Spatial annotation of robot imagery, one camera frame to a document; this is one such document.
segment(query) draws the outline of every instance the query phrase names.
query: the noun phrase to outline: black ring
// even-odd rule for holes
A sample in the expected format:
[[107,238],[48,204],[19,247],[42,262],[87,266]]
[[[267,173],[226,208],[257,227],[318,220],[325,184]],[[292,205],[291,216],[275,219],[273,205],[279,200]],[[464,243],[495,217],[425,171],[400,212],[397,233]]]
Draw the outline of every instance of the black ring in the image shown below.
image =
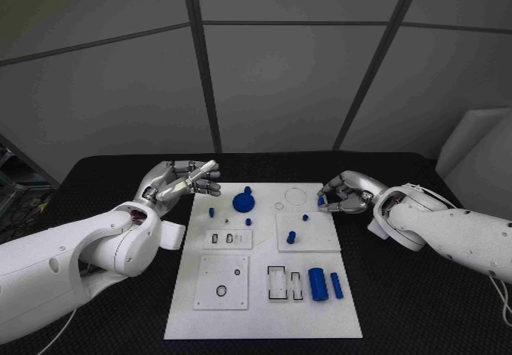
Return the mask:
[[[224,287],[224,289],[227,290],[227,292],[224,292],[224,295],[221,296],[220,295],[220,288],[221,287]],[[218,288],[217,288],[217,295],[220,296],[220,297],[224,297],[226,295],[227,295],[227,293],[229,293],[229,287],[226,286],[226,285],[221,285]]]

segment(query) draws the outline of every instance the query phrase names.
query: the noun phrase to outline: peg board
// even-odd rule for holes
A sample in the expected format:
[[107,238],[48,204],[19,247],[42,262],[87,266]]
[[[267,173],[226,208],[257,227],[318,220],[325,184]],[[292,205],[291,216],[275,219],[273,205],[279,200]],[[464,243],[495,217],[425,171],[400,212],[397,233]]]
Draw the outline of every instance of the peg board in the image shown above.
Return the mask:
[[[233,198],[246,186],[252,186],[256,207],[249,213],[239,213]],[[278,248],[278,213],[318,212],[321,188],[321,183],[224,183],[221,197],[195,196],[165,339],[363,338],[341,253],[280,253]],[[211,207],[214,218],[208,214]],[[247,218],[253,220],[250,226],[246,226]],[[207,230],[229,229],[253,230],[252,250],[204,248]],[[205,254],[249,256],[247,310],[195,310]],[[295,302],[292,297],[285,302],[269,301],[269,266],[286,267],[289,294],[292,272],[301,272],[304,301]],[[317,267],[324,268],[327,275],[331,298],[324,302],[312,300],[308,271]],[[335,297],[331,272],[338,272],[342,300]]]

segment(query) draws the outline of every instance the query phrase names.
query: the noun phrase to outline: black tabletop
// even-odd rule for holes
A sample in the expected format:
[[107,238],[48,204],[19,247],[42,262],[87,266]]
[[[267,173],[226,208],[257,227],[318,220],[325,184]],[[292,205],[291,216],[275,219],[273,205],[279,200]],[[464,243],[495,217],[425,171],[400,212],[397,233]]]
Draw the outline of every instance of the black tabletop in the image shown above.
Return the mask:
[[[125,155],[76,165],[34,231],[81,220],[133,199],[164,160],[217,159],[220,182],[321,182],[355,170],[389,186],[416,183],[456,200],[430,162],[415,153],[295,152]],[[165,216],[188,224],[194,196]],[[512,330],[488,276],[368,230],[371,211],[337,214],[342,257],[363,339],[164,340],[181,251],[161,249],[145,273],[113,285],[77,311],[47,354],[511,354]],[[9,344],[0,354],[37,354],[68,316]]]

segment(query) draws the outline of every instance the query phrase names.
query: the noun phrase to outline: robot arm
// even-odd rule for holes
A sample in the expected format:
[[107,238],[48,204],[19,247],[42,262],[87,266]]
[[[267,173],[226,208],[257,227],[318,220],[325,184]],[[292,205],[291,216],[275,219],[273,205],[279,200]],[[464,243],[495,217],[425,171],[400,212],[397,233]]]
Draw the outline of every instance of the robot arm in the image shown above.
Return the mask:
[[[204,178],[220,166],[162,162],[145,176],[133,202],[0,246],[0,344],[24,337],[148,268],[158,248],[178,250],[185,226],[162,221],[184,194],[220,196]],[[83,277],[79,259],[102,268]]]
[[[331,192],[342,202],[327,204]],[[347,171],[318,193],[319,209],[361,213],[374,205],[368,229],[383,239],[392,237],[413,251],[428,243],[443,257],[512,283],[512,222],[458,209],[428,192],[412,184],[387,188],[364,174]]]

